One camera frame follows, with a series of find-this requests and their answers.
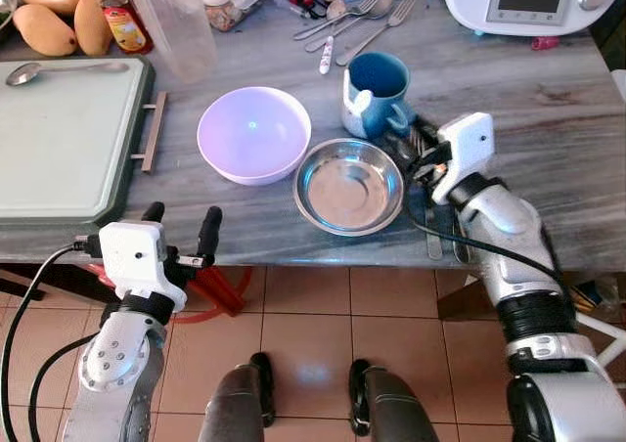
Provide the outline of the blue ceramic mug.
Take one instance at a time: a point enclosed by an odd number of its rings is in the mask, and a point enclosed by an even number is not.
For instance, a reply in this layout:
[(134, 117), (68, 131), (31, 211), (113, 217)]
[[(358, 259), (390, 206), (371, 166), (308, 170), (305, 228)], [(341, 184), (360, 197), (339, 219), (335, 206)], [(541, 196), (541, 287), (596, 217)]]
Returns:
[(340, 119), (353, 137), (376, 139), (393, 133), (407, 137), (416, 113), (404, 101), (410, 71), (387, 53), (357, 55), (341, 79)]

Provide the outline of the red plastic stool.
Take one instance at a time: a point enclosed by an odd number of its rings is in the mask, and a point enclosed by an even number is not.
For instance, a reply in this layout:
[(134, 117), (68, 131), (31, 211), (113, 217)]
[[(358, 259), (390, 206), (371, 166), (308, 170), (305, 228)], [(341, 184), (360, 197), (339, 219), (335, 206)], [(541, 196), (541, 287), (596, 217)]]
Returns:
[(245, 308), (245, 293), (253, 280), (253, 266), (239, 266), (241, 276), (237, 281), (232, 281), (224, 273), (222, 266), (214, 266), (202, 269), (193, 279), (188, 282), (191, 290), (189, 297), (200, 297), (213, 304), (213, 308), (199, 313), (182, 311), (173, 314), (170, 323), (201, 323), (213, 320), (220, 314), (236, 317)]

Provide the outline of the dark cloth napkin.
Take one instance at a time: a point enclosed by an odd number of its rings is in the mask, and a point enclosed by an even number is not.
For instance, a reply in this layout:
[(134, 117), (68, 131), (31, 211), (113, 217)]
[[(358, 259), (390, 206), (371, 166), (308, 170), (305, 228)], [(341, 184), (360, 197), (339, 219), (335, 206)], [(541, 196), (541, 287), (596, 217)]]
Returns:
[[(408, 217), (415, 223), (425, 224), (425, 207), (429, 204), (429, 194), (428, 194), (428, 186), (422, 184), (420, 182), (415, 182), (415, 180), (407, 180), (406, 186), (406, 210)], [(451, 205), (441, 205), (438, 204), (438, 208), (441, 209), (441, 224), (442, 224), (442, 232), (444, 235), (457, 235), (463, 236), (465, 234), (464, 228), (461, 227), (460, 219), (458, 219), (458, 214), (456, 213), (455, 208)], [(426, 246), (426, 233), (419, 230), (419, 233), (422, 237), (425, 238), (425, 246)], [(467, 264), (470, 262), (470, 249), (468, 246), (442, 240), (444, 255), (443, 260), (450, 260), (451, 257), (455, 257), (456, 262)]]

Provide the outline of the stainless steel bowl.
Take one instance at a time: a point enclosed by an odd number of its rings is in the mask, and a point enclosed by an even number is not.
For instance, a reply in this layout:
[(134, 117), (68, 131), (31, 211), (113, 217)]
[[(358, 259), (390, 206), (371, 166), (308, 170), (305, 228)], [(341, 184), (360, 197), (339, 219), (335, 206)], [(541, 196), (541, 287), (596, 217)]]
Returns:
[(363, 237), (401, 213), (401, 169), (376, 144), (336, 138), (309, 149), (296, 168), (293, 199), (308, 222), (331, 235)]

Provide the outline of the grey table knife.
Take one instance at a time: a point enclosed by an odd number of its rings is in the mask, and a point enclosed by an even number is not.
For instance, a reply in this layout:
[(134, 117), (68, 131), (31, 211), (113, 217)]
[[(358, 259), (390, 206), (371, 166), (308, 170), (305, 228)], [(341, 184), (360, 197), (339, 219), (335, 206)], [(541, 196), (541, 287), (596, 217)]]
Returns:
[[(435, 232), (442, 232), (441, 209), (437, 204), (429, 203), (425, 207), (425, 223)], [(432, 260), (443, 260), (444, 249), (442, 238), (426, 235), (426, 254)]]

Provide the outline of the pink plastic bowl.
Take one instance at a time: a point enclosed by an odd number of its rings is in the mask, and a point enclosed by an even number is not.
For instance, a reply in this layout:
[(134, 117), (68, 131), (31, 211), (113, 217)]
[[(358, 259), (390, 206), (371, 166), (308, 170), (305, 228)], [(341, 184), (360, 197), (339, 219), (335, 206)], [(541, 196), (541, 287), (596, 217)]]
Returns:
[(312, 120), (293, 95), (245, 86), (215, 99), (197, 128), (201, 157), (241, 186), (268, 186), (294, 172), (307, 151)]

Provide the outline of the pale green tray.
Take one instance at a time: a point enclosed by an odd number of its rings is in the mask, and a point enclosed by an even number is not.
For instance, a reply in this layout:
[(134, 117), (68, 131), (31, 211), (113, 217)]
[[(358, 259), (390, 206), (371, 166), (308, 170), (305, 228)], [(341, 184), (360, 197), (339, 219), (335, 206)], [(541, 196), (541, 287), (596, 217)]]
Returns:
[(22, 63), (0, 62), (0, 226), (104, 226), (124, 213), (153, 67), (91, 63), (40, 61), (34, 80), (9, 86)]

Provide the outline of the robot left leg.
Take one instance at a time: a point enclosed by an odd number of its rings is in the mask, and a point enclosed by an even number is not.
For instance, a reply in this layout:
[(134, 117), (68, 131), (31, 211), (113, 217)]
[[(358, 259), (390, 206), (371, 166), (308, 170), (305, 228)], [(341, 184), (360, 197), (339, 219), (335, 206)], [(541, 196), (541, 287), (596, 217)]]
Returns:
[(198, 442), (263, 442), (264, 429), (276, 420), (274, 374), (267, 353), (223, 376), (207, 403)]

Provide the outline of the robot leg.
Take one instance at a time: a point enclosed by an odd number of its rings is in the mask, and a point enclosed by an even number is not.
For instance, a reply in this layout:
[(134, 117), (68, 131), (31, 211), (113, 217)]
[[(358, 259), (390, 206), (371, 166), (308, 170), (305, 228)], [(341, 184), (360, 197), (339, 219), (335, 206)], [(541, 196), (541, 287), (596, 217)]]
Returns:
[(263, 442), (264, 429), (276, 420), (274, 374), (267, 353), (223, 376), (207, 403), (198, 442)]
[(438, 442), (420, 399), (401, 376), (367, 360), (350, 365), (350, 429), (373, 442)]

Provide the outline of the clear plastic jug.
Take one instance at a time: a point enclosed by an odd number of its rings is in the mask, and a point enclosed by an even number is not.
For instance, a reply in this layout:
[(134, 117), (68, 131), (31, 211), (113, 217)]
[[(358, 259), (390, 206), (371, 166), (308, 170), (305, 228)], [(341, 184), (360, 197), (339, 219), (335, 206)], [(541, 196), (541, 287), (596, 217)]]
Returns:
[(216, 47), (202, 0), (131, 0), (154, 43), (165, 74), (182, 83), (205, 80), (216, 64)]

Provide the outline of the large metal spoon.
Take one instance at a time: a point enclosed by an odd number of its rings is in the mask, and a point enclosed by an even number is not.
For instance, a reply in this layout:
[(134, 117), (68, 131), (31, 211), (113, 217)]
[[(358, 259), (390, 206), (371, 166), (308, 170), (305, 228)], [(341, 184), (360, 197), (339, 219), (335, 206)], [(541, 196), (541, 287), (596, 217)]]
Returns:
[(6, 76), (5, 84), (8, 86), (19, 86), (31, 83), (37, 76), (41, 74), (50, 74), (50, 72), (122, 72), (129, 70), (130, 65), (127, 63), (103, 63), (103, 64), (85, 64), (85, 66), (64, 66), (50, 67), (40, 63), (26, 63), (18, 66), (8, 76)]

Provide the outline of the red label sauce bottle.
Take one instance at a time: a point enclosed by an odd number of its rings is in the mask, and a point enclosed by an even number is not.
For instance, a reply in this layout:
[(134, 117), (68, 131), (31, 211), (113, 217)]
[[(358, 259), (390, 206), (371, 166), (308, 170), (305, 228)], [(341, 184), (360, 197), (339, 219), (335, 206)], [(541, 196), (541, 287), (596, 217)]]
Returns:
[(151, 35), (145, 30), (131, 0), (99, 0), (99, 5), (122, 53), (145, 55), (152, 52)]

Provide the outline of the robot right leg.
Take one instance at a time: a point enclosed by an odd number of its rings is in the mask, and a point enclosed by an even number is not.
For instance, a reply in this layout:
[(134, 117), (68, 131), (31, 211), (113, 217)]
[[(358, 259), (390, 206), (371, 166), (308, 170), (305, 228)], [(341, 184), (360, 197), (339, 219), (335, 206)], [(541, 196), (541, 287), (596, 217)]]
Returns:
[(438, 442), (420, 399), (401, 376), (367, 360), (350, 365), (350, 429), (373, 442)]

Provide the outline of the white handled utensil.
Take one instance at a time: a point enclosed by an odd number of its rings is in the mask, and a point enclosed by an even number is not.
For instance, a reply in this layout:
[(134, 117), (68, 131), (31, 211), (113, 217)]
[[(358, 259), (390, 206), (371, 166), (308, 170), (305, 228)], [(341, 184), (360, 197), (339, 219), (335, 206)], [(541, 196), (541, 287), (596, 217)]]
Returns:
[(319, 57), (318, 72), (326, 75), (331, 70), (333, 62), (333, 48), (335, 47), (335, 37), (327, 36), (322, 45), (321, 57)]

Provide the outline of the white metal frame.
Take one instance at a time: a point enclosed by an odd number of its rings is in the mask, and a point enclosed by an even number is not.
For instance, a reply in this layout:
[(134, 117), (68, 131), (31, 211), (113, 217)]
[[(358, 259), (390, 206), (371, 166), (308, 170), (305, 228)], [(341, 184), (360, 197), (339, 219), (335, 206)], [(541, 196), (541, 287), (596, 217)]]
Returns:
[(618, 329), (617, 326), (610, 325), (607, 322), (596, 320), (596, 318), (587, 316), (578, 312), (576, 314), (577, 322), (583, 326), (590, 327), (591, 330), (598, 331), (607, 336), (612, 336), (613, 341), (603, 352), (599, 354), (598, 362), (601, 366), (611, 365), (611, 363), (626, 352), (626, 331)]

